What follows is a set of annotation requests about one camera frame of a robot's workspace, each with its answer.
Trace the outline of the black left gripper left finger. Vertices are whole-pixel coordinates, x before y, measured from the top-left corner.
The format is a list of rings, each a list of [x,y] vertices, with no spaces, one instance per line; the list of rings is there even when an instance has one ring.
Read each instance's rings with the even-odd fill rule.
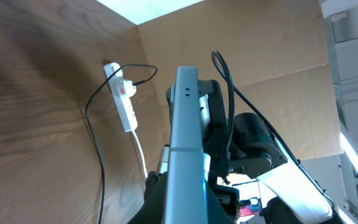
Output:
[[[150,172],[145,181],[144,204],[128,224],[161,224],[167,173]]]

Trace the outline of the blue screen smartphone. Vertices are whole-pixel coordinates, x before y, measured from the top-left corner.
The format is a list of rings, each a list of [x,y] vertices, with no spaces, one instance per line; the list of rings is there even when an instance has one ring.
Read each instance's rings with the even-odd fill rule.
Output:
[[[197,68],[180,66],[173,90],[164,223],[208,223]]]

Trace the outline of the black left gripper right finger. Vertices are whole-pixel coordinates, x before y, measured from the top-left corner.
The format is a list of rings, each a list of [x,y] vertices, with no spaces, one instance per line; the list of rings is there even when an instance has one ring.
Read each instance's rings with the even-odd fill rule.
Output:
[[[228,196],[229,203],[221,205],[218,197]],[[239,207],[239,190],[217,184],[217,179],[209,179],[206,187],[208,223],[235,224]]]

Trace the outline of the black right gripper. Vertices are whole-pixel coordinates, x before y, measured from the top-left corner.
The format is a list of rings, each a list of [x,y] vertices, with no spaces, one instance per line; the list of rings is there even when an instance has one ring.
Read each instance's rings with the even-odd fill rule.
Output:
[[[210,177],[225,177],[229,171],[229,154],[225,150],[227,131],[223,95],[216,80],[199,80],[200,121],[203,152],[210,156]]]

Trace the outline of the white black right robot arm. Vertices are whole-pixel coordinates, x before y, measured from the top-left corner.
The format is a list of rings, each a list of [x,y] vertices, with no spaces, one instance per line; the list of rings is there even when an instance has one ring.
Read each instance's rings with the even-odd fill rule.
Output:
[[[233,223],[248,205],[229,174],[261,181],[275,194],[262,210],[267,223],[340,223],[334,202],[257,114],[226,118],[214,80],[179,81],[166,92],[172,125],[165,223]]]

